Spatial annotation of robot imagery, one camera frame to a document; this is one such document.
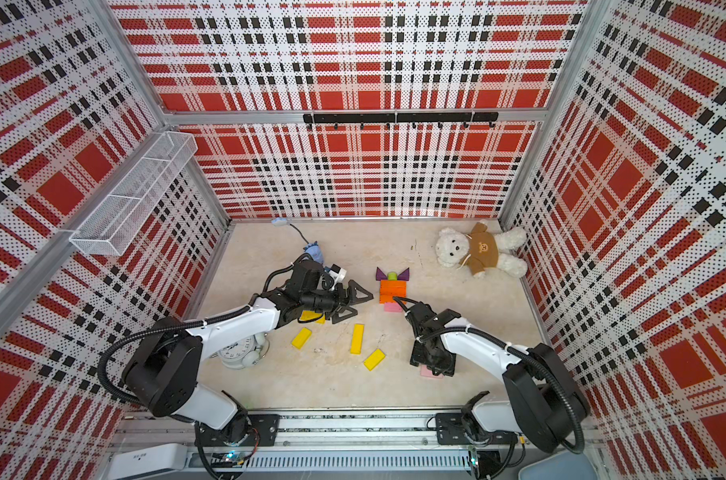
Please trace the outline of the pink block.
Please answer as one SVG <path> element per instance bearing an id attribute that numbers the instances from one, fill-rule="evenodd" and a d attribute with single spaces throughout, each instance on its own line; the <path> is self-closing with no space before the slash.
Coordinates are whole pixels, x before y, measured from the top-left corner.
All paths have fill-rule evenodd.
<path id="1" fill-rule="evenodd" d="M 394 313 L 403 312 L 403 309 L 401 308 L 401 306 L 395 302 L 384 303 L 383 307 L 384 307 L 385 312 L 394 312 Z"/>
<path id="2" fill-rule="evenodd" d="M 432 372 L 430 368 L 428 368 L 426 365 L 421 365 L 419 369 L 420 376 L 423 378 L 431 379 L 431 380 L 438 380 L 442 379 L 444 377 L 443 374 L 435 374 Z"/>

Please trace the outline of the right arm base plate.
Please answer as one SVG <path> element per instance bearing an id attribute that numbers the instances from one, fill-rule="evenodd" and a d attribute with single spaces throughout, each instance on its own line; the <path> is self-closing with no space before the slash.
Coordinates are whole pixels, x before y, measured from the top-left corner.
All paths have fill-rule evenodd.
<path id="1" fill-rule="evenodd" d="M 486 431 L 469 414 L 438 413 L 434 416 L 435 432 L 440 445 L 509 445 L 518 441 L 511 431 Z"/>

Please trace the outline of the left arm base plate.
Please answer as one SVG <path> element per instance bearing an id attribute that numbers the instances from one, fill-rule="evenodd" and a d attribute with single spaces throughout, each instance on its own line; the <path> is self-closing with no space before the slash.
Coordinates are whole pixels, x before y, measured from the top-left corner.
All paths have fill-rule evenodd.
<path id="1" fill-rule="evenodd" d="M 238 414 L 222 430 L 203 425 L 196 442 L 203 447 L 270 447 L 275 444 L 279 423 L 276 414 Z"/>

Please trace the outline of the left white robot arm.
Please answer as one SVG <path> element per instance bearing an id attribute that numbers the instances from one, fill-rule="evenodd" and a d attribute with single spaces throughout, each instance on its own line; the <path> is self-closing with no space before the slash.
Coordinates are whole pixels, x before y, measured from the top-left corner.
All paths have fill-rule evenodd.
<path id="1" fill-rule="evenodd" d="M 253 431 L 247 410 L 231 395 L 199 380 L 205 360 L 228 347 L 300 319 L 304 312 L 336 324 L 357 316 L 357 305 L 373 294 L 349 280 L 343 268 L 329 268 L 308 254 L 270 273 L 287 275 L 277 287 L 264 285 L 238 308 L 200 320 L 173 317 L 116 341 L 101 355 L 97 378 L 115 397 L 146 407 L 156 417 L 192 422 L 236 444 Z"/>

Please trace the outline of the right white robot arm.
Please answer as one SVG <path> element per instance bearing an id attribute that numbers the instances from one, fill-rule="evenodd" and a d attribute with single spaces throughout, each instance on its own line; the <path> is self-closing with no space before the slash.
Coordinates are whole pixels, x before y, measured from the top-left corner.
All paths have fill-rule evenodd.
<path id="1" fill-rule="evenodd" d="M 547 453 L 559 447 L 573 454 L 584 451 L 582 421 L 590 415 L 589 402 L 551 347 L 513 345 L 454 310 L 436 313 L 424 302 L 405 297 L 395 301 L 415 337 L 413 366 L 450 377 L 456 359 L 463 357 L 503 383 L 514 431 Z"/>

